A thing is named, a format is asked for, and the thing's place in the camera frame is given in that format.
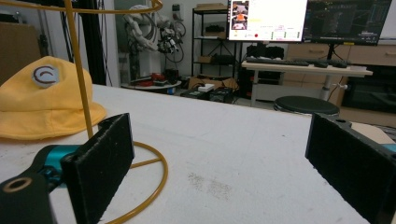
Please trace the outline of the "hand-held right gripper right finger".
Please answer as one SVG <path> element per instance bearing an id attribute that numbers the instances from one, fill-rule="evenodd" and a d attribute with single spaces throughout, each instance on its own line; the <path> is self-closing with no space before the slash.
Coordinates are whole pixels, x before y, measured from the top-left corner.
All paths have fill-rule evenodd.
<path id="1" fill-rule="evenodd" d="M 312 116 L 305 157 L 370 224 L 396 216 L 396 152 L 334 116 Z"/>

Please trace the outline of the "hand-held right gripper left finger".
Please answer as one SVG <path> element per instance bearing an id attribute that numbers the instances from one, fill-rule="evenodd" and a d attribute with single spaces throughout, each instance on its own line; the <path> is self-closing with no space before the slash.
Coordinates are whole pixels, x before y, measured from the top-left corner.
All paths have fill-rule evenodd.
<path id="1" fill-rule="evenodd" d="M 61 159 L 77 224 L 97 224 L 134 159 L 130 115 L 104 119 L 98 132 Z"/>

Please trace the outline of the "yellow bucket hat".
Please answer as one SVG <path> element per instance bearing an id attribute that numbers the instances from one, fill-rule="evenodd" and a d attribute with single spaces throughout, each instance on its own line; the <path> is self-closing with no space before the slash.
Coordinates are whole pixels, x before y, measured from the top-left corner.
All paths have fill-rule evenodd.
<path id="1" fill-rule="evenodd" d="M 46 56 L 0 86 L 1 138 L 41 140 L 85 129 L 73 63 Z"/>

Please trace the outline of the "gold wire hat stand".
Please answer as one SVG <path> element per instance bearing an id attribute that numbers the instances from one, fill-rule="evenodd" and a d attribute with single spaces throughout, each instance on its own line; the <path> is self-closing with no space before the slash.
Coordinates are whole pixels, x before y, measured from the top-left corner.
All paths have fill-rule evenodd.
<path id="1" fill-rule="evenodd" d="M 76 9 L 72 0 L 56 3 L 39 0 L 0 0 L 0 5 L 63 11 L 69 23 L 72 48 L 75 55 L 78 85 L 85 116 L 88 140 L 96 133 L 92 131 L 92 116 L 83 76 L 73 14 L 101 14 L 101 9 Z M 0 184 L 0 224 L 56 224 L 50 193 L 65 184 L 61 159 L 77 150 L 79 145 L 52 145 L 43 147 L 36 154 L 31 166 L 21 174 Z"/>

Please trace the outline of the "black round stool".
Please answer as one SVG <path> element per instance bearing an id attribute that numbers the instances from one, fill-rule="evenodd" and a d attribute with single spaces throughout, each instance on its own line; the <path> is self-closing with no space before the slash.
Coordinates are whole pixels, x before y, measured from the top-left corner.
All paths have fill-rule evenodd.
<path id="1" fill-rule="evenodd" d="M 337 116 L 340 112 L 340 109 L 330 102 L 307 96 L 279 97 L 274 101 L 274 110 L 300 114 L 322 113 L 331 116 Z"/>

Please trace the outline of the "round white low table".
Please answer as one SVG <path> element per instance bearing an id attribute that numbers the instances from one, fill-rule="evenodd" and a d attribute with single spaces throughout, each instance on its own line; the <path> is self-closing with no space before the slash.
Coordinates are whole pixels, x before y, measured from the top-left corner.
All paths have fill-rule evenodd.
<path id="1" fill-rule="evenodd" d="M 154 93 L 173 95 L 176 92 L 177 87 L 180 85 L 180 81 L 177 81 L 175 84 L 170 84 L 166 82 L 163 83 L 161 86 L 158 81 L 142 81 L 134 84 L 122 84 L 121 87 L 129 90 L 149 91 Z"/>

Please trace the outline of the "white standing desk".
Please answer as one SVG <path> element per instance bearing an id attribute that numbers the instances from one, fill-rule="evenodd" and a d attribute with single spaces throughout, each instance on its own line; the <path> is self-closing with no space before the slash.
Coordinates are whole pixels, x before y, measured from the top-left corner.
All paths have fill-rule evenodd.
<path id="1" fill-rule="evenodd" d="M 322 100 L 328 100 L 330 95 L 330 87 L 332 85 L 332 77 L 365 77 L 371 76 L 373 73 L 366 69 L 353 69 L 351 66 L 347 68 L 337 68 L 329 65 L 327 68 L 319 68 L 314 65 L 296 66 L 284 64 L 267 64 L 267 63 L 249 63 L 242 62 L 242 67 L 254 72 L 252 82 L 252 93 L 250 105 L 254 106 L 257 100 L 274 101 L 278 97 L 288 95 L 301 95 L 316 97 Z M 283 85 L 268 85 L 259 83 L 259 72 L 280 72 L 325 76 L 325 82 L 321 89 L 305 89 L 303 87 L 292 87 Z"/>

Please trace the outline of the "wooden cabinet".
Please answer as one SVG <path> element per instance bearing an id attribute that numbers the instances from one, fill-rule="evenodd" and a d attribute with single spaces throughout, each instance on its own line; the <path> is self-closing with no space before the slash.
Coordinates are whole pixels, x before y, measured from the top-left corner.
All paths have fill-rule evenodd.
<path id="1" fill-rule="evenodd" d="M 287 49 L 286 58 L 326 58 L 329 46 L 325 44 L 290 44 Z M 339 45 L 334 49 L 333 59 L 347 60 L 357 65 L 383 65 L 396 70 L 396 46 L 382 45 L 370 46 L 344 46 Z M 325 76 L 309 75 L 303 73 L 285 73 L 282 84 L 290 87 L 308 88 L 309 90 L 321 90 L 325 83 Z M 390 126 L 396 128 L 396 113 L 374 111 L 371 108 L 357 108 L 352 105 L 343 105 L 346 99 L 346 91 L 335 87 L 337 82 L 347 84 L 348 77 L 332 78 L 332 94 L 330 101 L 341 107 L 340 115 L 344 119 L 352 121 Z"/>

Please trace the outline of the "black keyboard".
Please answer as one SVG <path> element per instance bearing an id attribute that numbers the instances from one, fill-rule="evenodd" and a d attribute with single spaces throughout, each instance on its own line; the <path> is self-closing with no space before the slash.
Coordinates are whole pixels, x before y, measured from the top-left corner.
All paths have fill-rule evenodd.
<path id="1" fill-rule="evenodd" d="M 278 64 L 278 65 L 293 65 L 293 66 L 309 66 L 310 63 L 305 61 L 294 61 L 294 60 L 275 60 L 275 59 L 264 59 L 264 58 L 247 58 L 247 63 L 264 63 L 264 64 Z"/>

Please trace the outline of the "black equipment case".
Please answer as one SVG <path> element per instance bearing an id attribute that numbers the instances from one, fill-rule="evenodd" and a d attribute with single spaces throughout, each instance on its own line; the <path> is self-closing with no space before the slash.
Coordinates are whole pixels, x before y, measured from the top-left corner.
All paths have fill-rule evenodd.
<path id="1" fill-rule="evenodd" d="M 182 92 L 180 96 L 225 104 L 230 104 L 233 101 L 233 91 L 230 88 L 217 88 L 208 92 L 199 91 L 197 88 L 193 88 Z"/>

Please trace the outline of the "dark computer monitor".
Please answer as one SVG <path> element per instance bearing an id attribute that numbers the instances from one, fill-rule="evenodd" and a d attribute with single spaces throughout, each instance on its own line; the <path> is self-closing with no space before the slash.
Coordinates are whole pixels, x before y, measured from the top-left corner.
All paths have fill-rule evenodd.
<path id="1" fill-rule="evenodd" d="M 308 0 L 305 43 L 375 46 L 392 0 Z"/>

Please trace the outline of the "brown wooden board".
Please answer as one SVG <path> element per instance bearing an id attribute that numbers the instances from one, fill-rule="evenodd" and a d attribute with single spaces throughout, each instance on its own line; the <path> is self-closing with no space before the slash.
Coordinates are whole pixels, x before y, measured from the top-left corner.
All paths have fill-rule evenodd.
<path id="1" fill-rule="evenodd" d="M 0 22 L 0 86 L 24 66 L 40 58 L 33 25 Z"/>

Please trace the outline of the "cardboard box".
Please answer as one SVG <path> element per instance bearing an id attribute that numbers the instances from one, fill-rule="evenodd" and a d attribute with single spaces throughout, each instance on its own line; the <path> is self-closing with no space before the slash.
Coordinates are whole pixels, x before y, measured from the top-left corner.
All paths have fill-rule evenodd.
<path id="1" fill-rule="evenodd" d="M 219 77 L 219 76 L 207 76 L 198 75 L 189 79 L 189 89 L 197 88 L 205 84 L 213 84 L 215 88 L 230 88 L 233 91 L 239 89 L 236 80 L 233 77 Z"/>

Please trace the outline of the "bright computer monitor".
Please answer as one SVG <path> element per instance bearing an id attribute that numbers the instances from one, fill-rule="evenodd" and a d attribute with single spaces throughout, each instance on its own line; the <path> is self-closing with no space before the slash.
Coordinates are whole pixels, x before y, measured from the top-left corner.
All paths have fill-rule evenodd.
<path id="1" fill-rule="evenodd" d="M 308 0 L 229 0 L 227 39 L 301 42 Z"/>

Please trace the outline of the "black metal shelf rack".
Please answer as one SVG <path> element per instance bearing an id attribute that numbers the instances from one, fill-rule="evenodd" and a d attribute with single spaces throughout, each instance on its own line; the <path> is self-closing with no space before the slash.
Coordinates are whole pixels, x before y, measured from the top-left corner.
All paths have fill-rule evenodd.
<path id="1" fill-rule="evenodd" d="M 227 6 L 197 4 L 191 17 L 191 74 L 236 77 L 241 45 L 227 39 Z"/>

